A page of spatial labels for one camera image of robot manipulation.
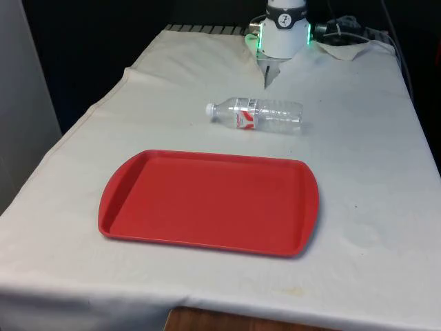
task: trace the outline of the white bottle cap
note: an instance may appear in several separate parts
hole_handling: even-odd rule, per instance
[[[205,114],[207,114],[210,117],[213,117],[213,110],[214,110],[214,103],[209,103],[205,108]]]

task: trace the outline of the plastic water bottle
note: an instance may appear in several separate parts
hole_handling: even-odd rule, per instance
[[[292,101],[231,98],[219,105],[209,103],[205,111],[229,128],[292,133],[302,123],[303,106]]]

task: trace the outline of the black wall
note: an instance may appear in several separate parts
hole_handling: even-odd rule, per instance
[[[266,0],[23,0],[62,131],[121,78],[167,23],[246,25]],[[441,1],[386,0],[409,62],[416,108],[433,153],[440,159],[436,123],[440,69],[435,54]],[[387,29],[379,0],[331,0],[337,16]],[[309,0],[309,20],[330,19],[326,0]]]

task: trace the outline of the white tablecloth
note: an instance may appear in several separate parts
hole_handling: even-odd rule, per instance
[[[205,104],[232,96],[299,101],[304,128],[209,123]],[[306,162],[320,188],[307,251],[277,259],[106,239],[105,184],[147,149]],[[0,328],[160,330],[187,305],[345,330],[441,330],[440,238],[441,180],[388,50],[339,61],[305,48],[264,90],[241,37],[166,31],[0,218]]]

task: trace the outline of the wire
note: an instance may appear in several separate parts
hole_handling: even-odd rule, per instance
[[[358,39],[363,40],[363,41],[371,41],[369,38],[360,36],[360,35],[355,34],[355,33],[349,33],[349,32],[340,32],[340,33],[333,32],[333,33],[324,34],[323,36],[324,37],[348,36],[348,37],[355,37],[355,38],[358,38]]]
[[[388,40],[391,42],[391,45],[395,48],[395,53],[396,53],[396,56],[397,56],[398,65],[400,66],[400,70],[401,70],[401,69],[402,69],[402,59],[401,59],[401,55],[400,55],[400,52],[398,52],[397,44],[396,44],[395,41],[392,39],[392,37],[389,36],[389,35],[388,35],[386,32],[384,32],[384,31],[379,31],[379,30],[377,30],[377,29],[368,28],[368,27],[366,27],[366,29],[368,29],[368,30],[370,30],[370,31],[374,31],[374,32],[380,33],[380,34],[382,34],[383,36],[385,36],[386,38],[388,38]]]
[[[341,32],[341,35],[342,36],[359,38],[360,40],[363,40],[363,41],[373,41],[373,42],[376,41],[376,40],[370,40],[369,38],[360,36],[358,34],[349,33],[349,32]],[[340,35],[338,34],[338,32],[333,32],[333,33],[324,34],[323,36],[324,37],[334,37],[334,36],[340,36]],[[384,49],[390,51],[390,48],[388,48],[384,43],[377,43],[377,45],[379,45],[379,46],[383,47]]]
[[[340,25],[338,24],[336,14],[334,13],[334,10],[332,9],[331,0],[327,0],[327,3],[328,3],[329,12],[331,13],[332,19],[334,20],[334,23],[336,24],[338,35],[341,36],[342,32],[340,30]]]
[[[395,31],[395,27],[393,26],[391,15],[389,14],[389,11],[387,10],[386,3],[384,2],[384,0],[380,0],[380,3],[383,8],[384,14],[386,15],[387,23],[389,24],[389,28],[391,29],[392,36],[396,41],[396,49],[400,53],[402,66],[403,66],[404,72],[406,73],[406,76],[407,76],[407,86],[409,88],[409,95],[410,95],[411,101],[413,103],[413,86],[412,86],[412,81],[411,81],[411,75],[409,73],[409,68],[407,67],[406,59],[405,59],[404,54],[401,50],[400,41],[398,40],[397,32]]]

